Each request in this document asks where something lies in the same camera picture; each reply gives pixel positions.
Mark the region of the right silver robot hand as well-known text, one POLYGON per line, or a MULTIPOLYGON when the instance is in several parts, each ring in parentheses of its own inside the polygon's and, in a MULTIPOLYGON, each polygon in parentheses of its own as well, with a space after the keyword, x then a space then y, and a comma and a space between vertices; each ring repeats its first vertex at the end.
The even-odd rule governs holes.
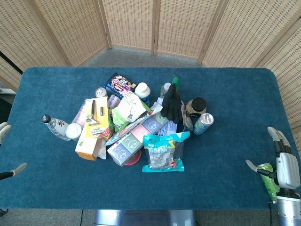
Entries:
POLYGON ((269 172, 255 166, 250 160, 246 164, 251 170, 276 180, 280 192, 284 195, 293 196, 295 190, 301 186, 299 165, 296 156, 293 155, 291 146, 285 135, 273 127, 267 127, 272 137, 276 155, 276 171, 269 172))

